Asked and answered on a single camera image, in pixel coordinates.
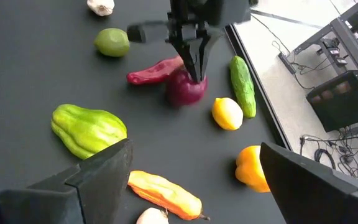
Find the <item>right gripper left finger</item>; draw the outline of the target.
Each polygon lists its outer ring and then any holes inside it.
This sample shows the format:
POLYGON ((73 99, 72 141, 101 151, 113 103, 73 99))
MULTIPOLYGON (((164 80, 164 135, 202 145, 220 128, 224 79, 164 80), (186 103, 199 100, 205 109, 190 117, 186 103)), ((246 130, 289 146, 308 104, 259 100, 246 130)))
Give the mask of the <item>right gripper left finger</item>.
POLYGON ((29 186, 38 224, 113 224, 133 158, 129 139, 29 186))

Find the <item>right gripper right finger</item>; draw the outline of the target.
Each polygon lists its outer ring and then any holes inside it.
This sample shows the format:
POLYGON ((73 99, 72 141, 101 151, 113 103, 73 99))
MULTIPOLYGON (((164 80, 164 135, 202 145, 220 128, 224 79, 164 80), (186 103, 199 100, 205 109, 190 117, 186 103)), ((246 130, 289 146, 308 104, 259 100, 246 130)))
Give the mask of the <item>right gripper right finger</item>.
POLYGON ((358 179, 264 142, 260 163, 288 224, 358 224, 358 179))

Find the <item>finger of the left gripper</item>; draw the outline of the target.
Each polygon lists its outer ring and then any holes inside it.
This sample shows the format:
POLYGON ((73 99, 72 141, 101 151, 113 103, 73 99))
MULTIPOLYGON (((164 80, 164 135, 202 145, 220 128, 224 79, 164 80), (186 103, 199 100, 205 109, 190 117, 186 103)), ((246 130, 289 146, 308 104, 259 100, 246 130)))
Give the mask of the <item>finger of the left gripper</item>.
POLYGON ((193 46, 194 41, 194 39, 183 40, 182 36, 180 36, 177 32, 170 33, 170 43, 183 60, 184 66, 190 74, 192 80, 194 82, 198 82, 200 78, 198 76, 199 71, 197 66, 200 60, 198 59, 197 49, 193 46))
POLYGON ((199 47, 200 53, 200 73, 199 73, 199 81, 202 82, 205 77, 206 66, 209 59, 209 53, 213 47, 213 45, 219 40, 219 38, 223 35, 220 30, 209 30, 203 36, 201 45, 199 47))

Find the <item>red chili pepper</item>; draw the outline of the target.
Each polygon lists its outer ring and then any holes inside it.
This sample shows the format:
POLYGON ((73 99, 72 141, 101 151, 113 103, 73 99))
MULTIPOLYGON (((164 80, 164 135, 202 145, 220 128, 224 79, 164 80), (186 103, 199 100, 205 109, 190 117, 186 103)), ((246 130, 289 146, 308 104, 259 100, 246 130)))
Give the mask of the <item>red chili pepper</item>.
POLYGON ((179 55, 157 62, 155 65, 138 72, 128 73, 127 82, 133 85, 154 84, 164 82, 170 74, 183 65, 179 55))

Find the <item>dark purple-red round produce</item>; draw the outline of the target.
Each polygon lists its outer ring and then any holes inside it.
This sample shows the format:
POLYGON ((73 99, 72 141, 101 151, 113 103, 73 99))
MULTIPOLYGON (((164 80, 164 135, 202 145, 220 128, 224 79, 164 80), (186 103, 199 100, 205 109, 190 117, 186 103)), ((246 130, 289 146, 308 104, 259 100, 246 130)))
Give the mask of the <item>dark purple-red round produce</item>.
POLYGON ((204 97, 208 88, 208 78, 194 82, 184 68, 174 70, 166 81, 167 100, 176 107, 192 105, 204 97))

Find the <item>green cucumber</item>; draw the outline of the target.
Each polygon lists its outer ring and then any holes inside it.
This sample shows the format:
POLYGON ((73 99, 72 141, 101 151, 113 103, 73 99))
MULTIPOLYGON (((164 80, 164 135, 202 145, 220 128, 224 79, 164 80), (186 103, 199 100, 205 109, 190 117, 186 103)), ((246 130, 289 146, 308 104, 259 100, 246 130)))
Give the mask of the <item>green cucumber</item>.
POLYGON ((242 57, 235 55, 229 64, 229 70, 237 103, 244 116, 252 119, 256 116, 257 107, 249 68, 242 57))

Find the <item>green ribbed chayote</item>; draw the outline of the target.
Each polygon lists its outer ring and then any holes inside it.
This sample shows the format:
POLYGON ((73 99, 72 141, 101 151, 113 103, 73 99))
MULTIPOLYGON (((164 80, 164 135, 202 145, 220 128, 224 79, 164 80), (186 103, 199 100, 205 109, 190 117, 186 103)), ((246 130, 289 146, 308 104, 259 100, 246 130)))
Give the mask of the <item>green ribbed chayote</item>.
POLYGON ((68 150, 83 160, 127 137, 126 125, 116 115, 71 104, 54 110, 51 128, 68 150))

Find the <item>white garlic bulb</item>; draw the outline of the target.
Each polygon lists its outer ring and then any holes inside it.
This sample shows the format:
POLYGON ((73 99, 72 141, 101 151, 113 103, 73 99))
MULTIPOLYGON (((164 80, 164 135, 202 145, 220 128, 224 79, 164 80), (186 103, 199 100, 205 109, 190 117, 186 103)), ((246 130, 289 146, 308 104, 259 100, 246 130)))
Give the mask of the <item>white garlic bulb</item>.
POLYGON ((169 224, 167 212, 150 207, 139 216, 136 224, 169 224))
POLYGON ((98 16, 109 16, 115 6, 114 0, 87 0, 87 6, 98 16))

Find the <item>yellow bell pepper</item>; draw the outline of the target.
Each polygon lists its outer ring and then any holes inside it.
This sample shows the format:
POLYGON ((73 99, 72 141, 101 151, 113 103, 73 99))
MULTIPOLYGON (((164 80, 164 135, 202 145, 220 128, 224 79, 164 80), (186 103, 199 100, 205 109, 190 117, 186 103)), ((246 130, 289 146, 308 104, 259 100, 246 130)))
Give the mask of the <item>yellow bell pepper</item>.
POLYGON ((235 176, 237 180, 256 192, 270 192, 260 163, 260 146, 249 146, 239 153, 236 159, 235 176))

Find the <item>orange yellow long pepper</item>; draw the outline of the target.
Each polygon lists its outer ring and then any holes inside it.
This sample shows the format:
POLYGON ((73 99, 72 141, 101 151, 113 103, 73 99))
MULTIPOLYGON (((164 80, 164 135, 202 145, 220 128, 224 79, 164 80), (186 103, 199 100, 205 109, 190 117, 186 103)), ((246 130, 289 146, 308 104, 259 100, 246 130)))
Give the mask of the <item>orange yellow long pepper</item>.
POLYGON ((211 220, 203 214, 203 204, 198 197, 164 177, 133 170, 127 184, 139 197, 165 208, 183 220, 211 220))

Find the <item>yellow lemon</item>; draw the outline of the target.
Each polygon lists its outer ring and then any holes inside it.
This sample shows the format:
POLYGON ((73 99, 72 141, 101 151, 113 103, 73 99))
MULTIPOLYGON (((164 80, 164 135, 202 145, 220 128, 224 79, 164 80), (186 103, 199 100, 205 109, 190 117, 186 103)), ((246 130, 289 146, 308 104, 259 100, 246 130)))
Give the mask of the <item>yellow lemon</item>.
POLYGON ((215 122, 225 130, 234 131, 242 125, 243 111, 231 98, 216 98, 211 112, 215 122))

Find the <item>green lime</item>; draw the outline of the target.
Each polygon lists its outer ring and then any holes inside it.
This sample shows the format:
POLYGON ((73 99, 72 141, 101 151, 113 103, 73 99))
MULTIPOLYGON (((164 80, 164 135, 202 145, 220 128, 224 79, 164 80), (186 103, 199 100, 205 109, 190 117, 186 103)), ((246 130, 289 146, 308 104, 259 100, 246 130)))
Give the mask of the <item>green lime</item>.
POLYGON ((125 31, 118 28, 108 28, 97 34, 94 46, 105 56, 123 57, 130 49, 130 42, 125 31))

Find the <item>black box with round ports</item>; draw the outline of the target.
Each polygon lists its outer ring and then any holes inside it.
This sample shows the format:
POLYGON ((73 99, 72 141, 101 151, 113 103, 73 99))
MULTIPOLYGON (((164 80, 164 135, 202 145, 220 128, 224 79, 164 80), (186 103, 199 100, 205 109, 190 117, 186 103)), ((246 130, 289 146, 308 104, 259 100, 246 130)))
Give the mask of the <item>black box with round ports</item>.
POLYGON ((358 123, 358 70, 317 86, 306 99, 326 132, 358 123))

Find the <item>grey metal workbench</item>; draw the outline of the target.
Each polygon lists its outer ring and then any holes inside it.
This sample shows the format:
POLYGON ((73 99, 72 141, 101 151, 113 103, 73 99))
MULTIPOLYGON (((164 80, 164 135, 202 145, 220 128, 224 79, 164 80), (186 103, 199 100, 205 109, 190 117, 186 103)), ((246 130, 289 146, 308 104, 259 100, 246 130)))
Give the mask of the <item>grey metal workbench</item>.
POLYGON ((336 37, 341 41, 342 46, 346 49, 348 55, 353 60, 354 64, 358 67, 358 40, 354 32, 346 24, 346 21, 351 16, 358 14, 358 3, 353 5, 346 12, 342 13, 339 17, 333 19, 328 25, 321 28, 317 33, 312 35, 309 39, 300 44, 294 53, 298 55, 300 52, 307 49, 309 46, 319 44, 324 36, 328 33, 335 33, 336 37))

